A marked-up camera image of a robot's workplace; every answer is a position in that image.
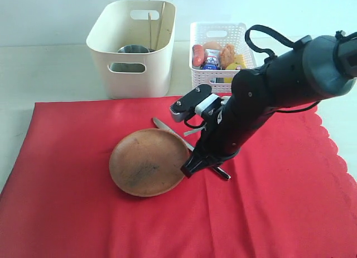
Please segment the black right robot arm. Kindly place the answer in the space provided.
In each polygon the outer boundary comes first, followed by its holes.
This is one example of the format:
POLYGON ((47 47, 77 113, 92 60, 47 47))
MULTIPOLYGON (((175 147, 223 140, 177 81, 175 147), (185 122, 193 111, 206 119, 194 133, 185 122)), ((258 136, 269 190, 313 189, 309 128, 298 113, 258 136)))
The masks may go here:
POLYGON ((290 50, 277 56, 265 49, 262 66, 242 69, 233 77, 227 99, 201 84, 171 105, 177 122, 188 122, 195 115, 202 118, 200 138, 181 168, 187 177, 235 157, 273 114, 309 110, 322 100, 345 95, 356 82, 355 33, 338 31, 293 42, 266 26, 253 29, 290 50))

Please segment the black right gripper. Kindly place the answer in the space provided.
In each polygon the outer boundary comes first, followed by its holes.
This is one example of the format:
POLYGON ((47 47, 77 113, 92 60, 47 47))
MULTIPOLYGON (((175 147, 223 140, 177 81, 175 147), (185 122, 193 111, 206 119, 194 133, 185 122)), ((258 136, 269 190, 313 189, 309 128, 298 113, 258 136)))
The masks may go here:
POLYGON ((188 178, 205 168, 218 167, 237 156, 243 144, 241 121, 202 121, 199 140, 188 160, 181 167, 188 178))

